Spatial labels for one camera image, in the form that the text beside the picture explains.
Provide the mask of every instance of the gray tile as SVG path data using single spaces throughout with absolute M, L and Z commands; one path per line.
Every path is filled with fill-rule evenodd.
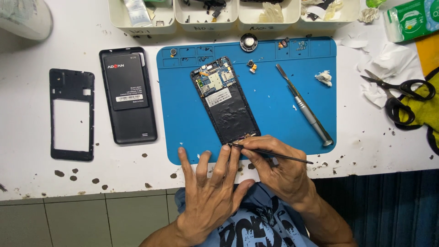
M 144 190 L 144 191 L 133 191 L 133 192 L 106 193 L 105 197 L 107 199 L 114 199 L 114 198 L 126 198 L 126 197 L 136 197 L 136 196 L 158 196 L 158 195 L 166 195 L 166 190 L 155 189 L 155 190 Z
M 104 194 L 90 194 L 90 195 L 80 195 L 80 196 L 57 196 L 57 197 L 46 197 L 44 198 L 45 203 L 63 203 L 63 202 L 74 202 L 74 201 L 88 201 L 88 200 L 102 200 L 105 199 Z
M 107 199 L 113 247 L 137 247 L 168 225 L 166 195 Z
M 111 246 L 105 200 L 45 205 L 54 247 Z
M 166 195 L 168 197 L 168 214 L 169 214 L 169 222 L 173 222 L 177 219 L 179 215 L 177 211 L 177 205 L 174 201 L 174 195 Z
M 3 205 L 22 205 L 22 204 L 38 204 L 43 203 L 42 198 L 29 198 L 29 199 L 22 199 L 22 200 L 6 200 L 6 201 L 0 201 L 0 206 Z
M 177 192 L 177 190 L 179 190 L 179 189 L 180 189 L 180 188 L 166 189 L 166 194 L 173 195 L 173 194 L 175 194 L 175 192 Z
M 1 206 L 0 246 L 52 246 L 44 204 Z

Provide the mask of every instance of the blue t-shirt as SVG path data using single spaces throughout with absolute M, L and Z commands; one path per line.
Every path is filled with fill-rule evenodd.
M 175 194 L 180 213 L 186 207 L 184 193 L 180 189 Z M 317 247 L 309 240 L 300 215 L 262 183 L 255 183 L 237 212 L 198 246 Z

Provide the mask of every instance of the black battery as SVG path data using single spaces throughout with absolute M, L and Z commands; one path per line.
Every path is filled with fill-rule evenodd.
M 104 57 L 104 66 L 114 110 L 148 107 L 139 54 Z

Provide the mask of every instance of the white plastic bin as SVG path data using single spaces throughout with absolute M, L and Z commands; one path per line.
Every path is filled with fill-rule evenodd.
M 320 18 L 313 21 L 307 15 L 300 15 L 300 19 L 294 24 L 295 29 L 304 30 L 333 30 L 354 22 L 360 16 L 360 0 L 343 0 L 343 7 L 339 10 L 340 18 L 324 21 Z
M 263 13 L 262 3 L 239 2 L 239 24 L 241 31 L 282 31 L 287 29 L 300 17 L 301 0 L 284 0 L 279 5 L 284 15 L 283 23 L 258 23 L 259 15 Z
M 152 20 L 152 27 L 133 27 L 131 25 L 130 17 L 123 0 L 108 0 L 110 21 L 113 26 L 119 28 L 129 35 L 174 33 L 177 29 L 177 26 L 175 24 L 172 0 L 151 3 L 156 7 L 156 10 L 154 11 L 155 17 Z M 163 21 L 164 26 L 156 26 L 157 21 Z
M 226 7 L 222 8 L 216 22 L 212 22 L 214 10 L 211 8 L 207 14 L 207 8 L 203 9 L 203 2 L 190 1 L 191 5 L 187 6 L 182 0 L 174 0 L 175 19 L 188 32 L 230 30 L 238 19 L 238 1 L 226 1 Z M 189 23 L 185 23 L 188 16 L 190 16 Z

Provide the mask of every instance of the silver screwdriver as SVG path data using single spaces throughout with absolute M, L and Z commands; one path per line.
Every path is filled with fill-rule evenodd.
M 276 64 L 277 69 L 282 74 L 282 76 L 287 80 L 288 82 L 288 88 L 290 89 L 291 93 L 294 96 L 294 100 L 297 103 L 297 106 L 299 106 L 300 110 L 302 111 L 303 115 L 305 115 L 305 118 L 308 120 L 308 122 L 311 124 L 311 126 L 316 130 L 317 134 L 320 136 L 320 138 L 323 141 L 323 146 L 326 147 L 330 144 L 332 144 L 334 141 L 332 141 L 329 134 L 325 131 L 320 121 L 316 118 L 314 113 L 311 111 L 305 100 L 303 100 L 300 93 L 297 91 L 297 89 L 294 87 L 293 83 L 288 79 L 287 74 L 285 74 L 284 70 L 279 64 Z

